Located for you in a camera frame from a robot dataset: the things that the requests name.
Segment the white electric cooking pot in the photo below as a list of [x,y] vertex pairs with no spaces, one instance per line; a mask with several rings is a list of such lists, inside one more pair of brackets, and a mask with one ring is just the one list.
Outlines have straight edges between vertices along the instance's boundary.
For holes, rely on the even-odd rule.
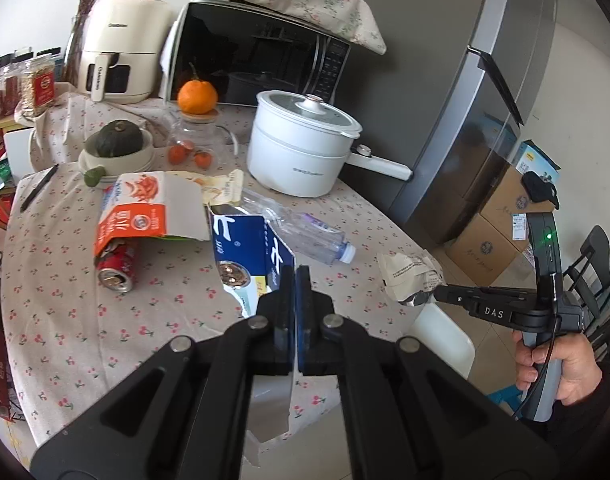
[[247,170],[271,190],[316,198],[331,191],[346,165],[407,181],[411,169],[377,157],[359,142],[363,127],[319,96],[266,90],[257,95]]

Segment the grey refrigerator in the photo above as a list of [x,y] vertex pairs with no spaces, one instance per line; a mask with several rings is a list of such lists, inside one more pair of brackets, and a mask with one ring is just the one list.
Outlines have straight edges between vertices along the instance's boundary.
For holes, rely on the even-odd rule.
[[557,0],[365,0],[384,54],[349,52],[335,102],[401,181],[346,167],[342,178],[410,235],[442,244],[490,194],[529,118]]

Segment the small orange mandarin left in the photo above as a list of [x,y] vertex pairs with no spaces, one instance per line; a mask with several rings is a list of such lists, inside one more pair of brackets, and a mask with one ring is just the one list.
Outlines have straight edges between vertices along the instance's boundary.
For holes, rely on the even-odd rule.
[[180,165],[188,157],[188,150],[181,144],[171,145],[167,150],[167,159],[171,165]]

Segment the glass teapot with wooden lid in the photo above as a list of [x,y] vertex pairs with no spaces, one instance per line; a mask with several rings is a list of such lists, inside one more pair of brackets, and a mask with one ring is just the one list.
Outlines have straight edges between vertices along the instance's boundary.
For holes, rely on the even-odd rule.
[[[171,128],[167,144],[167,149],[174,144],[184,146],[188,150],[188,157],[183,164],[189,162],[203,174],[215,174],[224,166],[233,164],[239,155],[238,138],[228,128],[220,125],[218,110],[212,110],[205,115],[180,112]],[[206,151],[213,155],[213,165],[209,170],[201,170],[195,166],[193,155],[197,151]]]

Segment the small orange mandarin right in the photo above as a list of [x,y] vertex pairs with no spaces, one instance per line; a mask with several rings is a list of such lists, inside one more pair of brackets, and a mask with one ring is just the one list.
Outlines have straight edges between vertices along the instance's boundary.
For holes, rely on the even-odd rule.
[[211,153],[206,151],[197,151],[193,155],[193,161],[195,166],[201,170],[209,170],[212,167],[214,157]]

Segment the white stool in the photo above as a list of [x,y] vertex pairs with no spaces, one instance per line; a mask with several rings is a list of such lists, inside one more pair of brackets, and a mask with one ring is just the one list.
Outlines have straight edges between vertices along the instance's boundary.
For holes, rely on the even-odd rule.
[[408,335],[419,339],[453,370],[468,379],[476,348],[470,337],[437,305],[413,307]]

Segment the vase with dried twigs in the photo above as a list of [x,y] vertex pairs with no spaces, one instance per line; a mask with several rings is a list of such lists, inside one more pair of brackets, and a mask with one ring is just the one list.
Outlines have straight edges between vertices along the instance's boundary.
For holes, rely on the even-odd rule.
[[78,0],[77,12],[73,21],[70,38],[64,56],[63,80],[74,87],[78,85],[79,66],[82,52],[82,37],[84,37],[84,25],[96,0]]

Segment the dark green pumpkin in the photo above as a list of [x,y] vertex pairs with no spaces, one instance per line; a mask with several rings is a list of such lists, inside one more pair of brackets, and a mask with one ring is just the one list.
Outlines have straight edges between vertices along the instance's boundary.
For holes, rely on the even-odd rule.
[[143,148],[140,128],[128,120],[114,120],[92,134],[86,141],[86,151],[100,158],[131,155]]

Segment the red label spice jar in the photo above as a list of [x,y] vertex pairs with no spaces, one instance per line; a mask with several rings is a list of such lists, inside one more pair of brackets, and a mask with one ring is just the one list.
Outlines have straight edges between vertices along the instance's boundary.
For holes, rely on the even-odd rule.
[[54,100],[54,69],[50,54],[24,62],[20,73],[20,110],[25,117],[41,115]]

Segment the black microwave oven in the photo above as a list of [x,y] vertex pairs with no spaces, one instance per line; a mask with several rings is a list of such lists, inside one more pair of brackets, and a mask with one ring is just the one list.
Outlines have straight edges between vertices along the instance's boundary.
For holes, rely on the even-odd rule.
[[192,78],[226,105],[254,106],[265,90],[332,103],[351,45],[321,28],[240,0],[192,0],[161,55],[160,96],[174,102]]

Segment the small orange mandarin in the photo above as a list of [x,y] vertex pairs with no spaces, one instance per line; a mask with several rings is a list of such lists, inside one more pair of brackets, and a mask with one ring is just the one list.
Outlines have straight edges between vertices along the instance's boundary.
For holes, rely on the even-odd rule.
[[167,159],[171,165],[180,165],[188,157],[188,150],[181,144],[171,145],[167,150]]
[[214,157],[211,153],[206,151],[197,151],[193,155],[193,161],[195,166],[201,170],[209,170],[212,167]]

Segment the large orange mandarin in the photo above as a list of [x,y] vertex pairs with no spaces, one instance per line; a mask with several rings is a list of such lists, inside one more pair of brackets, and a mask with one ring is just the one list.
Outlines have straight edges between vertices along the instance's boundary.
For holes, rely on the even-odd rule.
[[189,63],[192,78],[185,82],[178,91],[179,110],[188,115],[205,115],[215,110],[218,94],[213,84],[200,79],[192,63]]

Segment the white orange snack carton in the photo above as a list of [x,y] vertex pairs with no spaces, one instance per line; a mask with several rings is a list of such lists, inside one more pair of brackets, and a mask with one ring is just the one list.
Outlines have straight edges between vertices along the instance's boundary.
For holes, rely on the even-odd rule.
[[94,253],[119,238],[209,240],[201,185],[170,172],[122,174],[103,195]]

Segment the red soda can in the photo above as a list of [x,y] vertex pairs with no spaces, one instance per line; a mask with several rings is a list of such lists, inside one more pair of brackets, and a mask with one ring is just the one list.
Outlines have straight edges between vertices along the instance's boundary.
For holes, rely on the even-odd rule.
[[134,287],[137,244],[133,240],[112,240],[96,258],[96,277],[105,288],[127,294]]

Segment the stacked cardboard boxes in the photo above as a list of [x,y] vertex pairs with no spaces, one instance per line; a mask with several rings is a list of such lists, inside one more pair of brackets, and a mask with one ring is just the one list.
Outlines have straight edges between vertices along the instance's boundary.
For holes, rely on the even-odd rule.
[[490,286],[526,253],[530,246],[528,215],[559,208],[559,170],[533,141],[520,144],[482,208],[445,250],[474,284]]

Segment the cream air fryer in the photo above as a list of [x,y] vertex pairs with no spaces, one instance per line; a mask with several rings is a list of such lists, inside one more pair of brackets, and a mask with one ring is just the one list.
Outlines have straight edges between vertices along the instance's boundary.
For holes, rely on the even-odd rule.
[[84,29],[78,90],[94,102],[148,99],[172,22],[162,0],[98,0]]

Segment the white wrapper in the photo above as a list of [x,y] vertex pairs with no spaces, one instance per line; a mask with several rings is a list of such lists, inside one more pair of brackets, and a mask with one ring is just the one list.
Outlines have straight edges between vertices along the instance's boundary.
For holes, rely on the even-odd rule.
[[446,284],[442,266],[424,249],[411,256],[379,254],[377,261],[386,295],[403,306],[427,304],[436,287]]

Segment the blue almond milk carton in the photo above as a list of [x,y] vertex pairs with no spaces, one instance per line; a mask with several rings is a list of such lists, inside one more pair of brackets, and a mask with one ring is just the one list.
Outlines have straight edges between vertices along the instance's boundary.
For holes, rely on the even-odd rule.
[[[279,288],[284,266],[293,266],[293,252],[258,214],[229,206],[209,211],[216,268],[224,290],[241,309],[243,318],[257,313],[262,296]],[[293,375],[254,378],[243,454],[254,467],[261,454],[290,430]]]

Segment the black pen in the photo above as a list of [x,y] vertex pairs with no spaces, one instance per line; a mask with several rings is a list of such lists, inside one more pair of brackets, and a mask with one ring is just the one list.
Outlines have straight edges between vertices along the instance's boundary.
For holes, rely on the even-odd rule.
[[24,202],[20,205],[20,211],[24,212],[28,209],[28,207],[32,204],[32,202],[36,199],[36,197],[40,194],[40,192],[44,189],[44,187],[51,181],[54,175],[58,172],[59,164],[55,164],[53,167],[49,169],[49,171],[41,178],[41,180],[36,184],[36,186],[32,189],[32,192],[28,194],[25,198]]

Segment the clear plastic water bottle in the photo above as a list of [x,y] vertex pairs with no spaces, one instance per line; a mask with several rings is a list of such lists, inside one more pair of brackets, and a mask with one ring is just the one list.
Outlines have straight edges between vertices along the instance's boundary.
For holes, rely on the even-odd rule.
[[345,233],[305,212],[296,212],[272,198],[244,188],[238,210],[262,216],[281,240],[291,249],[327,266],[335,262],[350,264],[356,247]]

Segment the cherry print tablecloth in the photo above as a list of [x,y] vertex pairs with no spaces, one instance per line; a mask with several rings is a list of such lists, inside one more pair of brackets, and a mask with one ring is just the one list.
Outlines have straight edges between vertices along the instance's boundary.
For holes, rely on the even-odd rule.
[[[2,313],[11,372],[34,441],[42,445],[121,382],[176,335],[220,335],[241,318],[241,307],[220,284],[207,242],[150,240],[139,245],[136,286],[119,295],[100,285],[92,248],[103,192],[87,188],[76,162],[84,140],[106,122],[127,118],[154,136],[156,170],[166,169],[171,108],[161,100],[115,107],[93,103],[66,85],[29,140],[35,170],[18,184],[6,230]],[[43,175],[58,172],[24,212],[20,204]],[[389,298],[378,255],[427,256],[398,226],[346,184],[330,194],[297,200],[245,185],[292,210],[345,233],[356,248],[351,264],[325,266],[308,258],[315,289],[334,309],[385,339],[404,335],[410,309]],[[430,262],[437,266],[436,260]],[[294,376],[289,437],[340,403],[337,380]]]

